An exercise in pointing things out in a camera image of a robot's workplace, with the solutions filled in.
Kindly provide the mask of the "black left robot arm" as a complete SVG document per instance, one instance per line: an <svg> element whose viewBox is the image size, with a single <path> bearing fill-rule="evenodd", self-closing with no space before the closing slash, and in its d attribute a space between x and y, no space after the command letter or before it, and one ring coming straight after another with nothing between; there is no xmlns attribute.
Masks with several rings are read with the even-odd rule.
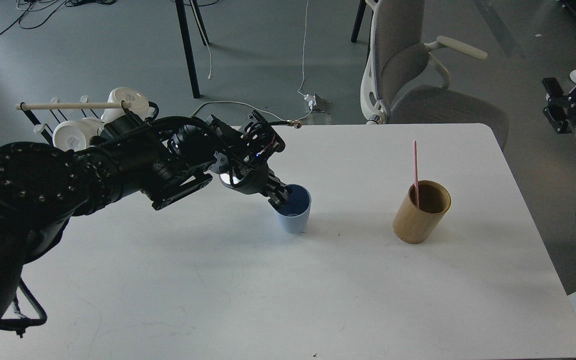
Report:
<svg viewBox="0 0 576 360"><path fill-rule="evenodd" d="M240 130L215 117L142 120L127 111L83 150L0 146L0 330L22 336L46 323L21 273L60 242L72 217L136 192L161 210L206 187L213 174L233 191L261 194L274 209L285 206L292 191L267 163L285 149L276 125L256 111Z"/></svg>

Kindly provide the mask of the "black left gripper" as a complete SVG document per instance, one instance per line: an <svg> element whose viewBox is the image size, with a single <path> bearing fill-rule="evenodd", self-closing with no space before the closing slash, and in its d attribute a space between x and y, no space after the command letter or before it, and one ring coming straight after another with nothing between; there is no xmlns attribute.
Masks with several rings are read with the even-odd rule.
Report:
<svg viewBox="0 0 576 360"><path fill-rule="evenodd" d="M219 175L226 188L245 195L261 194L268 198L268 203L274 210L279 210L289 202L291 190L287 185L281 185L281 180L267 164L258 170L250 170L238 178L234 171Z"/></svg>

